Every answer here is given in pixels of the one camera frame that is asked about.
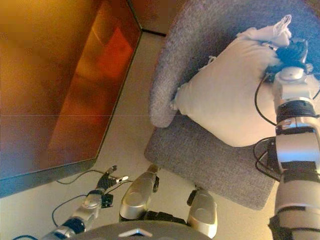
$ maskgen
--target fabric chair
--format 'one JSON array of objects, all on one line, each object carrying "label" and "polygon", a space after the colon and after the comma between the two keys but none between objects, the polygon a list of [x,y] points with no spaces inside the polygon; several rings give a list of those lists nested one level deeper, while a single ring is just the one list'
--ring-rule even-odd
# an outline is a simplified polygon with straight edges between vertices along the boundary
[{"label": "fabric chair", "polygon": [[320,72],[319,8],[317,0],[188,0],[171,26],[156,65],[149,99],[156,128],[145,157],[231,201],[261,210],[274,181],[256,170],[253,146],[226,145],[171,110],[170,101],[177,88],[208,62],[208,56],[218,56],[237,33],[273,25],[287,14],[292,15],[292,34],[309,42],[307,61],[314,72]]}]

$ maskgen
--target black joint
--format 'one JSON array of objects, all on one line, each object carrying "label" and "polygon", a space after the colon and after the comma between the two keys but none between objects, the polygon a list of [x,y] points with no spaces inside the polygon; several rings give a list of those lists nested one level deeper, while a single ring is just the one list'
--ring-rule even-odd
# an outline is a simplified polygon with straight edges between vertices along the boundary
[{"label": "black joint", "polygon": [[64,234],[62,234],[62,233],[60,233],[60,232],[56,232],[54,235],[55,235],[58,239],[66,239],[66,238],[67,238],[66,235],[64,235]]},{"label": "black joint", "polygon": [[186,225],[185,220],[178,217],[174,217],[173,215],[162,212],[162,211],[160,212],[148,211],[144,215],[143,220],[166,221],[166,222],[174,222],[174,223]]},{"label": "black joint", "polygon": [[269,139],[267,149],[268,149],[268,158],[267,158],[266,165],[276,173],[281,174],[279,164],[278,164],[276,137],[272,137]]},{"label": "black joint", "polygon": [[102,196],[104,193],[101,190],[92,190],[87,194],[87,196],[89,196],[90,194],[98,194]]},{"label": "black joint", "polygon": [[305,206],[287,206],[282,208],[280,211],[278,211],[278,214],[282,212],[288,212],[288,211],[305,211],[305,210],[306,210]]},{"label": "black joint", "polygon": [[280,105],[276,115],[277,123],[294,117],[317,117],[311,103],[303,100],[289,101]]},{"label": "black joint", "polygon": [[[286,164],[296,164],[295,166],[287,166]],[[314,162],[283,162],[282,167],[287,169],[283,172],[284,183],[291,181],[310,181],[320,183],[319,174],[312,168],[306,168],[307,166],[315,165]]]},{"label": "black joint", "polygon": [[75,234],[80,234],[85,231],[85,224],[76,217],[70,218],[62,226],[72,229]]},{"label": "black joint", "polygon": [[193,203],[193,201],[194,201],[194,199],[195,199],[196,193],[197,193],[197,190],[193,190],[193,191],[190,193],[189,198],[188,198],[188,200],[186,201],[186,204],[188,204],[188,206],[191,207],[191,205],[192,205],[192,203]]},{"label": "black joint", "polygon": [[121,216],[121,215],[119,214],[119,222],[128,222],[128,221],[143,220],[144,217],[145,217],[145,214],[146,214],[146,213],[144,213],[143,215],[141,215],[141,216],[140,216],[139,218],[137,218],[137,219],[127,219],[127,218],[124,218],[123,216]]},{"label": "black joint", "polygon": [[156,176],[156,177],[155,177],[155,183],[154,183],[154,185],[153,185],[153,190],[152,190],[154,193],[156,193],[156,192],[158,191],[158,188],[159,188],[159,180],[160,180],[159,177]]},{"label": "black joint", "polygon": [[272,237],[274,240],[293,240],[291,230],[281,226],[280,219],[277,215],[270,218],[268,226],[272,232]]},{"label": "black joint", "polygon": [[102,204],[101,208],[106,209],[112,207],[112,203],[114,201],[114,196],[112,194],[105,194],[102,196]]},{"label": "black joint", "polygon": [[109,173],[106,172],[98,181],[98,184],[96,185],[97,189],[104,189],[107,190],[108,188],[114,186],[117,184],[117,181],[115,179],[109,178]]}]

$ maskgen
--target robotic arm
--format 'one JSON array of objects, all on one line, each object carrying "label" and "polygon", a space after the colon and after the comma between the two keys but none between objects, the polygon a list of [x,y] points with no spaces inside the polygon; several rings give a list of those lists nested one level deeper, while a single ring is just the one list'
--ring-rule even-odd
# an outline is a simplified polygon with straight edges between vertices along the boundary
[{"label": "robotic arm", "polygon": [[286,65],[273,83],[276,137],[269,142],[268,164],[280,174],[274,240],[320,239],[320,123],[306,83],[308,44],[281,59]]}]

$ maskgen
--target wooden cabinet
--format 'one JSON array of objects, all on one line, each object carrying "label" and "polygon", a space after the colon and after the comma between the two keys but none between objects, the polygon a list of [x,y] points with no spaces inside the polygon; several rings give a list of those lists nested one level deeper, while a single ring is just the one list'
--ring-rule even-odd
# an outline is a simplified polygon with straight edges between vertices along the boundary
[{"label": "wooden cabinet", "polygon": [[125,0],[0,3],[0,197],[94,164],[140,34]]}]

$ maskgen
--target wire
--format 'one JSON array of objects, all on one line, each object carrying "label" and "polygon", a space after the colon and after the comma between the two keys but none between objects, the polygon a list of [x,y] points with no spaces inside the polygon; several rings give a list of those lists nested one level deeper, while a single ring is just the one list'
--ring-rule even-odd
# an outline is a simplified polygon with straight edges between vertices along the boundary
[{"label": "wire", "polygon": [[62,181],[56,181],[59,184],[63,184],[63,185],[68,185],[68,184],[72,184],[74,183],[78,178],[80,178],[82,175],[87,174],[89,172],[96,172],[96,173],[100,173],[100,174],[104,174],[103,171],[99,171],[99,170],[89,170],[89,171],[85,171],[83,173],[81,173],[79,176],[77,176],[75,179],[73,179],[72,181],[69,182],[62,182]]},{"label": "wire", "polygon": [[312,100],[315,100],[316,97],[319,95],[319,93],[320,93],[320,88],[319,88],[318,92],[314,95],[314,97],[312,98]]},{"label": "wire", "polygon": [[123,183],[120,183],[119,186],[116,186],[115,188],[111,189],[110,191],[108,191],[106,194],[111,193],[112,191],[116,190],[117,188],[121,187],[123,184],[127,184],[127,183],[132,183],[133,181],[131,180],[127,180],[124,181]]},{"label": "wire", "polygon": [[265,137],[265,138],[259,140],[259,141],[254,145],[254,147],[253,147],[253,155],[254,155],[254,158],[256,159],[256,161],[255,161],[255,168],[256,168],[259,172],[261,172],[261,173],[267,175],[268,177],[270,177],[270,178],[272,178],[272,179],[280,182],[280,179],[279,179],[279,178],[277,178],[277,177],[275,177],[275,176],[272,176],[271,174],[267,173],[266,171],[263,171],[262,169],[260,169],[260,168],[258,167],[258,164],[260,164],[260,165],[263,166],[265,169],[267,169],[267,170],[275,173],[275,171],[274,171],[273,169],[269,168],[267,165],[265,165],[263,162],[261,162],[261,160],[267,155],[268,151],[267,151],[267,150],[264,151],[264,153],[262,153],[262,155],[261,155],[260,157],[258,157],[257,154],[256,154],[256,147],[258,146],[258,144],[260,144],[260,143],[262,143],[262,142],[265,142],[265,141],[267,141],[267,140],[269,140],[269,139],[271,139],[271,138],[273,138],[273,137],[272,137],[272,136]]},{"label": "wire", "polygon": [[258,107],[258,102],[257,102],[257,97],[258,97],[258,92],[259,92],[259,89],[261,87],[261,85],[264,83],[266,78],[263,78],[258,87],[256,88],[255,90],[255,94],[254,94],[254,106],[255,106],[255,109],[256,111],[258,112],[258,114],[264,119],[266,120],[268,123],[272,124],[273,126],[277,126],[277,124],[275,124],[273,121],[269,120],[268,118],[265,117],[265,115],[263,115],[263,113],[260,111],[259,107]]},{"label": "wire", "polygon": [[71,202],[71,201],[74,200],[74,199],[77,199],[77,198],[80,198],[80,197],[86,197],[86,196],[87,196],[87,195],[85,195],[85,194],[81,194],[81,195],[79,195],[79,196],[75,196],[75,197],[69,199],[68,201],[65,201],[65,202],[61,203],[60,205],[58,205],[58,206],[52,211],[52,213],[51,213],[51,218],[52,218],[53,224],[54,224],[56,227],[58,227],[58,224],[57,224],[56,221],[55,221],[55,212],[56,212],[56,210],[58,210],[58,208],[60,208],[62,205],[66,204],[66,203],[68,203],[68,202]]},{"label": "wire", "polygon": [[21,236],[17,236],[15,237],[14,239],[12,240],[17,240],[17,239],[23,239],[23,238],[26,238],[26,239],[32,239],[32,240],[38,240],[37,238],[35,238],[34,236],[30,236],[30,235],[21,235]]}]

